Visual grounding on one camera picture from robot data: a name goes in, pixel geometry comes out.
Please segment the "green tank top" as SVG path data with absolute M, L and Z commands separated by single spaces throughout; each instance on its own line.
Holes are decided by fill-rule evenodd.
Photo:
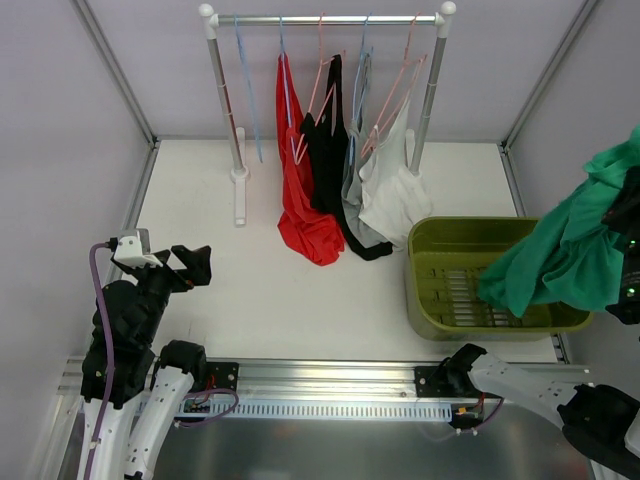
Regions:
M 533 231 L 482 273 L 477 296 L 516 317 L 534 305 L 563 302 L 602 312 L 618 299 L 623 268 L 621 235 L 602 218 L 639 165 L 639 129 L 584 165 L 586 179 Z

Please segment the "red tank top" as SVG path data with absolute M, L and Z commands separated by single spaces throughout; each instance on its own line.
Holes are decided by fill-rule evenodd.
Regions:
M 287 128 L 283 69 L 277 60 L 275 115 L 278 153 L 282 167 L 282 208 L 278 230 L 285 245 L 313 264 L 327 266 L 336 262 L 344 251 L 345 240 L 336 220 L 314 209 L 311 197 L 314 181 L 310 159 L 305 154 L 294 163 L 290 138 L 298 146 L 303 114 L 295 91 L 289 59 L 286 60 L 293 126 Z

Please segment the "light blue hanger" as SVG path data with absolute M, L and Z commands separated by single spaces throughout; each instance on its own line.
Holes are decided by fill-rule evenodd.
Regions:
M 253 128 L 256 153 L 257 153 L 259 162 L 263 164 L 264 157 L 263 157 L 263 148 L 262 148 L 262 138 L 261 138 L 261 132 L 260 132 L 259 122 L 258 122 L 255 92 L 252 85 L 252 77 L 251 77 L 250 67 L 248 64 L 248 59 L 246 57 L 244 39 L 240 30 L 239 17 L 236 14 L 233 15 L 233 25 L 234 25 L 235 35 L 236 35 L 238 55 L 241 62 L 242 74 L 246 84 L 247 101 L 248 101 L 249 110 L 250 110 L 251 124 Z

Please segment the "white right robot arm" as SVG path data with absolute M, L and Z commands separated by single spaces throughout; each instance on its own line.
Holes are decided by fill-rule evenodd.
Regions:
M 623 235 L 617 302 L 606 307 L 626 325 L 639 322 L 639 169 L 626 174 L 602 222 Z M 639 401 L 609 385 L 554 382 L 466 344 L 442 364 L 448 388 L 466 397 L 497 395 L 548 420 L 581 454 L 627 479 L 639 477 Z

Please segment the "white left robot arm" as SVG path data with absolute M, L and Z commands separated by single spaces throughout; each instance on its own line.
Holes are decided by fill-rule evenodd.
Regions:
M 133 282 L 102 285 L 92 276 L 97 310 L 82 363 L 84 439 L 80 479 L 150 479 L 180 403 L 207 382 L 203 346 L 172 340 L 152 350 L 171 295 L 209 285 L 211 249 L 174 245 L 150 253 L 138 238 L 112 238 L 111 261 Z

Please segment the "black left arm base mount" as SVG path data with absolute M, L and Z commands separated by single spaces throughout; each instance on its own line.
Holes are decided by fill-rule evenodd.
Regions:
M 208 389 L 236 390 L 240 365 L 231 361 L 206 362 L 202 386 Z

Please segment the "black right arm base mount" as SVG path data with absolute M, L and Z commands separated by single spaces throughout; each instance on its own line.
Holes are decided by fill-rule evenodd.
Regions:
M 444 367 L 418 365 L 413 374 L 418 398 L 461 398 L 470 393 L 463 381 L 451 380 Z

